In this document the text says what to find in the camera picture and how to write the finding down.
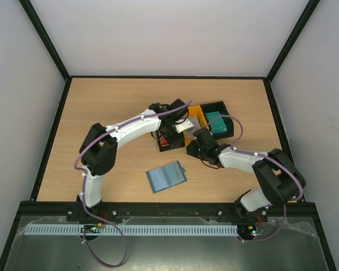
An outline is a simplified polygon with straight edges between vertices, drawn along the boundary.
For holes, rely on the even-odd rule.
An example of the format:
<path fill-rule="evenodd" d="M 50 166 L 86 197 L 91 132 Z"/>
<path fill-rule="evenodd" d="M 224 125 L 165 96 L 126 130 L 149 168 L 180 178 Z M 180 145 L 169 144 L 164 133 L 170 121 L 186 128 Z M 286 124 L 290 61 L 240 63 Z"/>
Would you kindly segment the black bin with red cards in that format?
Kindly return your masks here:
<path fill-rule="evenodd" d="M 184 133 L 176 133 L 170 136 L 170 138 L 166 138 L 163 135 L 160 134 L 159 131 L 151 132 L 150 133 L 152 138 L 156 140 L 158 149 L 160 152 L 165 152 L 165 151 L 170 151 L 170 150 L 175 150 L 178 148 L 183 148 L 185 147 L 185 139 L 184 139 Z M 160 137 L 164 137 L 167 142 L 169 143 L 168 146 L 161 146 L 159 139 Z"/>

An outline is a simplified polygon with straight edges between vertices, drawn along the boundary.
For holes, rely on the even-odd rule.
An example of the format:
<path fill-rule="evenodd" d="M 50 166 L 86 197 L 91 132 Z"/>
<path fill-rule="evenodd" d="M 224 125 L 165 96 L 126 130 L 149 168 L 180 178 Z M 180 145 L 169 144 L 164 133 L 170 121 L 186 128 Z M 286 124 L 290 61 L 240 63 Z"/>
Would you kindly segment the teal card stack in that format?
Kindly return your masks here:
<path fill-rule="evenodd" d="M 228 131 L 219 111 L 208 112 L 206 113 L 206 117 L 210 122 L 210 127 L 213 134 L 220 134 Z"/>

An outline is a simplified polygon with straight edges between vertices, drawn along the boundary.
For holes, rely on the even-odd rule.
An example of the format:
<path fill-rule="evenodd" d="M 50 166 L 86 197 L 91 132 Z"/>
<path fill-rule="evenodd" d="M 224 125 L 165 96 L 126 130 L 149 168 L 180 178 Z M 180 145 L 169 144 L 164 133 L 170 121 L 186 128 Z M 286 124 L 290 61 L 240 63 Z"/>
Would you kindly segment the black bin with teal cards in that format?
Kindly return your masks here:
<path fill-rule="evenodd" d="M 201 104 L 200 107 L 215 139 L 234 136 L 233 120 L 228 117 L 229 113 L 223 101 Z"/>

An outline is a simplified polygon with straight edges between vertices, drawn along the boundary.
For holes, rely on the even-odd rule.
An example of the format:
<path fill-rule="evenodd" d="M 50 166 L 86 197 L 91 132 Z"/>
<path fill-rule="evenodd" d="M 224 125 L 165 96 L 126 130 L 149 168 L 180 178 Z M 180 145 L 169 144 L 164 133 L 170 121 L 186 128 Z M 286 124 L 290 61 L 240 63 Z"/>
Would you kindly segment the yellow bin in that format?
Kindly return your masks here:
<path fill-rule="evenodd" d="M 194 125 L 187 131 L 184 131 L 184 139 L 185 141 L 191 141 L 194 139 L 194 132 L 201 128 L 205 128 L 207 125 L 207 121 L 205 115 L 202 111 L 202 107 L 200 105 L 189 107 L 189 116 L 188 119 Z"/>

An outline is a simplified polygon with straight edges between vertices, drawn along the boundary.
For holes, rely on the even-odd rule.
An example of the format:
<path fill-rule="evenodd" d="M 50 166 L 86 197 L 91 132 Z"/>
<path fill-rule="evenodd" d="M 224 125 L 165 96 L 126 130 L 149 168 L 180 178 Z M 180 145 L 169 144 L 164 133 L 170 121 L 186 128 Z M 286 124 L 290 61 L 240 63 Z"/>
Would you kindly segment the blue card holder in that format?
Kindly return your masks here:
<path fill-rule="evenodd" d="M 146 176 L 154 194 L 187 181 L 185 169 L 178 160 L 149 170 Z"/>

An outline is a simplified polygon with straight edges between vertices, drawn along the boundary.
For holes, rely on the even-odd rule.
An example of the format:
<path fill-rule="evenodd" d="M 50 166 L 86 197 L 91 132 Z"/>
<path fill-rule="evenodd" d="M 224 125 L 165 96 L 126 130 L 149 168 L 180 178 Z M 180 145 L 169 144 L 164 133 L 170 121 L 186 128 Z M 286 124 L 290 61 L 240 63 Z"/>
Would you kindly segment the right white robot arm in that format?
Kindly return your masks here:
<path fill-rule="evenodd" d="M 230 144 L 219 145 L 208 129 L 201 128 L 194 133 L 186 153 L 215 169 L 235 168 L 255 175 L 259 188 L 245 192 L 234 202 L 234 212 L 241 221 L 249 220 L 264 207 L 282 207 L 303 197 L 306 181 L 281 149 L 252 152 Z"/>

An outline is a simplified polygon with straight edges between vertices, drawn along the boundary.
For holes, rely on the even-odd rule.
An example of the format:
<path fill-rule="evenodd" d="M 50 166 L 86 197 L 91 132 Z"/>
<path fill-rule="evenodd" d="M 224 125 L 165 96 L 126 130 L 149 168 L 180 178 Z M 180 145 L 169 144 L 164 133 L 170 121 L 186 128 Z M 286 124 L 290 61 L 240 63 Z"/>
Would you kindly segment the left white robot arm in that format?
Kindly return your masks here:
<path fill-rule="evenodd" d="M 159 131 L 168 141 L 176 139 L 184 130 L 181 118 L 189 112 L 190 103 L 181 99 L 165 106 L 153 103 L 146 110 L 128 120 L 103 126 L 95 123 L 89 129 L 74 162 L 82 171 L 83 181 L 69 219 L 79 222 L 107 221 L 99 216 L 102 185 L 105 175 L 114 167 L 118 150 L 128 142 L 146 134 Z"/>

